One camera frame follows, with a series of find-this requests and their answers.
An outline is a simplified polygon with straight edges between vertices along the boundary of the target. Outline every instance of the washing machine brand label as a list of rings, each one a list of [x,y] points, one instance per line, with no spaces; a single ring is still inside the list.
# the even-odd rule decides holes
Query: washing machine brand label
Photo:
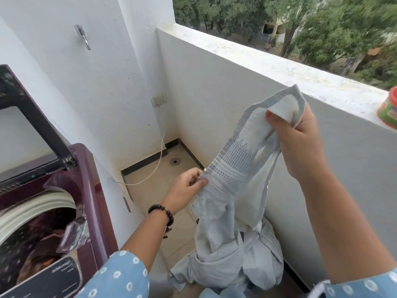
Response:
[[[81,284],[80,266],[71,256],[66,256],[3,293],[0,298],[66,298],[76,293]]]

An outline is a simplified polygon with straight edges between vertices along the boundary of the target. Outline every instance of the top-load washing machine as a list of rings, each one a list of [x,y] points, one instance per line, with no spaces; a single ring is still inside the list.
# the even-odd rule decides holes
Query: top-load washing machine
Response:
[[[0,128],[0,154],[20,152],[0,159],[0,297],[73,296],[144,217],[83,144],[64,143],[7,65]],[[31,131],[40,143],[26,141]],[[151,296],[169,295],[167,271],[158,255]]]

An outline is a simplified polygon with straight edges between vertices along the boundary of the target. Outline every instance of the gray fabric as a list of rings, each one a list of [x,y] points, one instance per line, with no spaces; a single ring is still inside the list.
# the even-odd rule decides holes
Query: gray fabric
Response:
[[[305,100],[294,85],[244,111],[232,137],[200,176],[209,184],[192,205],[200,218],[196,250],[172,268],[179,282],[235,285],[242,290],[248,280],[262,289],[280,282],[280,244],[263,218],[280,142],[265,113],[269,109],[296,126],[304,108]]]

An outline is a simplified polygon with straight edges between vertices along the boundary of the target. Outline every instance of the black beaded bracelet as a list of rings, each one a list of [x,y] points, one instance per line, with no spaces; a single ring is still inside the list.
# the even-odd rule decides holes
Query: black beaded bracelet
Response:
[[[164,236],[163,236],[163,238],[168,238],[167,232],[169,232],[169,231],[172,230],[172,228],[169,228],[169,226],[171,226],[171,225],[173,224],[173,215],[172,215],[171,211],[166,210],[166,208],[165,208],[164,206],[160,205],[160,204],[154,204],[154,205],[152,205],[152,206],[149,208],[148,212],[151,213],[151,212],[152,212],[153,210],[155,210],[155,209],[164,210],[164,211],[166,212],[167,216],[168,216],[167,228],[166,228],[166,230],[164,231]]]

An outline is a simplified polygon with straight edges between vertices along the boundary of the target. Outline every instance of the sleeve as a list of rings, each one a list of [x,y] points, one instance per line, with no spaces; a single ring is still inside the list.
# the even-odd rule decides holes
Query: sleeve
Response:
[[[149,286],[148,271],[139,258],[128,251],[117,251],[75,297],[147,298]]]
[[[325,286],[325,296],[327,298],[397,297],[397,268],[370,278],[337,285],[328,284]]]

